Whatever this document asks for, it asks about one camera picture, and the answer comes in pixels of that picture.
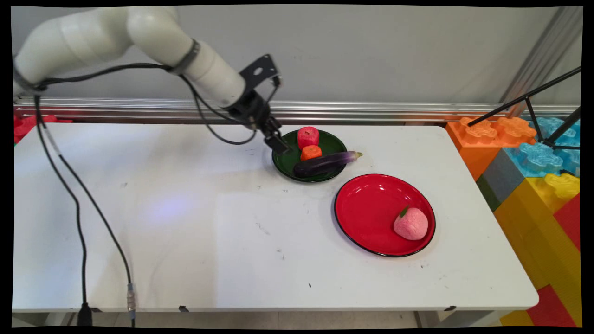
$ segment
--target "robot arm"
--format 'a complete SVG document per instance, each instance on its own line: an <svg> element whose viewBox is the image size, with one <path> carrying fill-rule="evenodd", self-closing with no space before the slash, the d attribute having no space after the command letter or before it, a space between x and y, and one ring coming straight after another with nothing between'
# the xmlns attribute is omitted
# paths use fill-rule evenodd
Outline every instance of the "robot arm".
<svg viewBox="0 0 594 334"><path fill-rule="evenodd" d="M50 75L117 59L132 45L176 68L233 117L252 120L275 152L288 150L280 124L253 84L209 45L184 33L173 6L98 8L42 23L14 58L13 97Z"/></svg>

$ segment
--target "red toy fruit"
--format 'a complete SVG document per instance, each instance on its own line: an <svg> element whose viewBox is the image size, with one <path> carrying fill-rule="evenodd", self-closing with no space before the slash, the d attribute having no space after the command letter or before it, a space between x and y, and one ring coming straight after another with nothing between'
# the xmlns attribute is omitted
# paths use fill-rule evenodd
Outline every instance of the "red toy fruit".
<svg viewBox="0 0 594 334"><path fill-rule="evenodd" d="M297 131L297 146L302 150L305 146L319 145L320 132L314 127L305 127Z"/></svg>

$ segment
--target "yellow foam block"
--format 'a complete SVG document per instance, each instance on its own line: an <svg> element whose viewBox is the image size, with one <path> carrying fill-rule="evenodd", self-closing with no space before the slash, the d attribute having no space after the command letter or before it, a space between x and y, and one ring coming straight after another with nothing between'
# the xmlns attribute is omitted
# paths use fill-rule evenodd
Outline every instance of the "yellow foam block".
<svg viewBox="0 0 594 334"><path fill-rule="evenodd" d="M507 237L511 247L513 248L518 260L520 260L526 274L530 278L532 285L536 290L541 289L549 284L545 276L542 274L540 267L532 254L526 249L524 241L520 234L515 230L515 221L513 215L506 211L506 207L500 206L494 212L495 218L499 222L503 233Z"/></svg>
<svg viewBox="0 0 594 334"><path fill-rule="evenodd" d="M578 326L582 326L580 252L555 218L543 221L524 238L544 277Z"/></svg>
<svg viewBox="0 0 594 334"><path fill-rule="evenodd" d="M524 179L504 201L507 202L505 206L509 212L514 214L516 229L522 237L554 214L533 186L539 179L541 178Z"/></svg>
<svg viewBox="0 0 594 334"><path fill-rule="evenodd" d="M552 213L580 192L580 179L569 174L561 174L560 177L546 174L543 178L531 178L528 182Z"/></svg>
<svg viewBox="0 0 594 334"><path fill-rule="evenodd" d="M534 326L526 311L513 311L500 319L503 326Z"/></svg>

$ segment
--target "eggplant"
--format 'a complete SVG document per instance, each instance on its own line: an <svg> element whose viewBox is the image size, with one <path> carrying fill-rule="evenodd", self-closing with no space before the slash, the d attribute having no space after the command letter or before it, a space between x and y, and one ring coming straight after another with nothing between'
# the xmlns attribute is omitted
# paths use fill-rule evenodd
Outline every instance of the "eggplant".
<svg viewBox="0 0 594 334"><path fill-rule="evenodd" d="M322 173L333 171L334 169L346 165L349 162L357 160L363 153L348 151L338 152L331 155L324 155L298 162L293 167L293 173L296 177L313 177Z"/></svg>

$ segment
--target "orange toy fruit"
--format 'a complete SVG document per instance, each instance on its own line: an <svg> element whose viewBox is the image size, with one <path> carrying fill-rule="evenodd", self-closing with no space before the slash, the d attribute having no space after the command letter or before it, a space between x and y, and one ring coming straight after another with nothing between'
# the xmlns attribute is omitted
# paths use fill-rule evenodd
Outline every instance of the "orange toy fruit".
<svg viewBox="0 0 594 334"><path fill-rule="evenodd" d="M301 150L301 161L322 156L322 149L317 145L305 146Z"/></svg>

